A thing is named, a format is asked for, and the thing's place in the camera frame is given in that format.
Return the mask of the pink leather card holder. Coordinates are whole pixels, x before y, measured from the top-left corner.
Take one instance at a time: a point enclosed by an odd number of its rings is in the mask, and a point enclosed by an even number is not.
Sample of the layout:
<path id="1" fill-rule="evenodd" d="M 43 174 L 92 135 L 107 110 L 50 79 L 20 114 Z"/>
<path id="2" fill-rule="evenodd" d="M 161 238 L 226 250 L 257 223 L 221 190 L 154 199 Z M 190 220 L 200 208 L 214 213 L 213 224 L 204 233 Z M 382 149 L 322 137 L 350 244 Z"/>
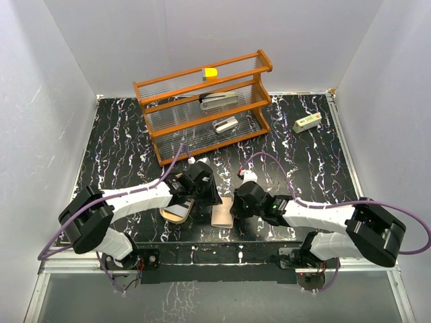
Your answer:
<path id="1" fill-rule="evenodd" d="M 223 229 L 232 229 L 234 218 L 230 213 L 233 200 L 230 197 L 222 197 L 222 203 L 214 205 L 211 210 L 211 226 Z"/>

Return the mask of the white card stack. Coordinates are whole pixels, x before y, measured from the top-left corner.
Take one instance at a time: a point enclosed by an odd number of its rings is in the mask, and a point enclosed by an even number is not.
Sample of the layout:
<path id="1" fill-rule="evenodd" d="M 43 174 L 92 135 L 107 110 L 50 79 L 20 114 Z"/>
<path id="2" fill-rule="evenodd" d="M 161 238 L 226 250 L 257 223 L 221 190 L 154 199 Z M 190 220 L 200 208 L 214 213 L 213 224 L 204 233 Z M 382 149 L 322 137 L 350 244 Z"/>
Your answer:
<path id="1" fill-rule="evenodd" d="M 173 215 L 184 218 L 190 213 L 192 207 L 193 201 L 185 201 L 182 204 L 166 207 L 164 210 L 166 212 L 172 213 Z"/>

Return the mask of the beige card box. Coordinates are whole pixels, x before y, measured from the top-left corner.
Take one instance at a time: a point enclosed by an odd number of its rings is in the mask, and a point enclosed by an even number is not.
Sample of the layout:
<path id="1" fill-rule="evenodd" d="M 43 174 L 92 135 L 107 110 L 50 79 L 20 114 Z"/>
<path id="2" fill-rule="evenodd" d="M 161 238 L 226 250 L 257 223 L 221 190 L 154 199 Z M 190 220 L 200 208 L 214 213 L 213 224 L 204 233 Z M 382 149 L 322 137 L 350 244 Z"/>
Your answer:
<path id="1" fill-rule="evenodd" d="M 191 198 L 191 186 L 182 172 L 168 175 L 164 182 L 167 184 L 173 197 L 167 207 L 159 208 L 159 212 L 168 222 L 175 224 L 184 223 L 194 203 L 194 200 Z"/>

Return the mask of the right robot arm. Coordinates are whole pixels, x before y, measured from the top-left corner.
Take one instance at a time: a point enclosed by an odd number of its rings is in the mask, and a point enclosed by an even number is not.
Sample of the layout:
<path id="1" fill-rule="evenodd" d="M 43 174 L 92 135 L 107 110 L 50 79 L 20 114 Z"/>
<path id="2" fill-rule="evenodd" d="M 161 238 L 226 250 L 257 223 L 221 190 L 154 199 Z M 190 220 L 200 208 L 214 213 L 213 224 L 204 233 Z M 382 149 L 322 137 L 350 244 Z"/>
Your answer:
<path id="1" fill-rule="evenodd" d="M 337 257 L 393 267 L 406 232 L 402 221 L 373 200 L 308 205 L 289 195 L 271 196 L 254 181 L 234 191 L 230 213 L 238 219 L 258 216 L 272 226 L 310 228 L 301 248 L 291 253 L 292 262 L 309 267 Z"/>

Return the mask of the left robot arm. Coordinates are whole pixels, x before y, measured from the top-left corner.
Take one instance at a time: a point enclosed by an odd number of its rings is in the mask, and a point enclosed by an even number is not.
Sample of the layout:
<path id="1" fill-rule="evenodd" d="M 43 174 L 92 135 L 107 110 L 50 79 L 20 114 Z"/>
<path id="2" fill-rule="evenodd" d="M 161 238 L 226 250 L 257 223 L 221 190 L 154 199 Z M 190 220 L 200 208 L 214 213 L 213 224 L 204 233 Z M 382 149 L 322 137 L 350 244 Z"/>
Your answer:
<path id="1" fill-rule="evenodd" d="M 106 191 L 87 186 L 59 215 L 59 223 L 76 254 L 97 251 L 115 258 L 124 268 L 133 268 L 139 260 L 133 240 L 110 226 L 135 213 L 170 210 L 189 201 L 204 206 L 222 203 L 206 158 L 184 172 L 173 172 L 147 184 Z"/>

